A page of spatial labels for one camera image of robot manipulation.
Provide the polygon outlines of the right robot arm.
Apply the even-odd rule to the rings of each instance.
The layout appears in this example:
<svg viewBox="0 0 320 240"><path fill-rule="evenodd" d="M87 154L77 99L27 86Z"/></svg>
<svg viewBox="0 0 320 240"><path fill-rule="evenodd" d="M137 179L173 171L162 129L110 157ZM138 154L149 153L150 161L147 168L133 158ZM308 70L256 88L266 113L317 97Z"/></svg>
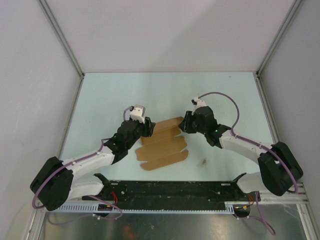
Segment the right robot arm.
<svg viewBox="0 0 320 240"><path fill-rule="evenodd" d="M242 201L249 193L264 190L276 196L297 193L303 171L285 143L266 144L241 136L219 124L208 106L187 111L179 128L187 134L200 133L210 146L230 150L258 165L258 172L243 173L234 180L236 185L230 188L230 194L235 200Z"/></svg>

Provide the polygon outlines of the brown cardboard box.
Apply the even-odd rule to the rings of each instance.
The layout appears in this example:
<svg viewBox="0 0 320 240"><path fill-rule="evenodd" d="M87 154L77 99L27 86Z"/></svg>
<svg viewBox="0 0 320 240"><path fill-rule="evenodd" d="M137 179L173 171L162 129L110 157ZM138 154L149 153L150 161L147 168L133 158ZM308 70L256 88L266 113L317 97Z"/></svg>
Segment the brown cardboard box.
<svg viewBox="0 0 320 240"><path fill-rule="evenodd" d="M178 116L157 122L151 137L141 137L141 147L135 151L140 167L153 171L187 159L189 151L185 137L181 135Z"/></svg>

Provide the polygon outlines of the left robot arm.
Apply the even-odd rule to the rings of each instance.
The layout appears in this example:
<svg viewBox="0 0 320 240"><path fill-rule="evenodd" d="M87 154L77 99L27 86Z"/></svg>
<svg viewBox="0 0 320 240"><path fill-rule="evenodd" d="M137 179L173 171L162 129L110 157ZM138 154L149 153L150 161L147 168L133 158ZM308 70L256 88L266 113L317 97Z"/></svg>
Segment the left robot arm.
<svg viewBox="0 0 320 240"><path fill-rule="evenodd" d="M149 117L142 122L125 120L109 139L102 140L98 150L78 159L49 158L30 184L32 207L53 211L71 199L110 196L108 179L97 170L116 164L128 155L140 137L151 137L156 123Z"/></svg>

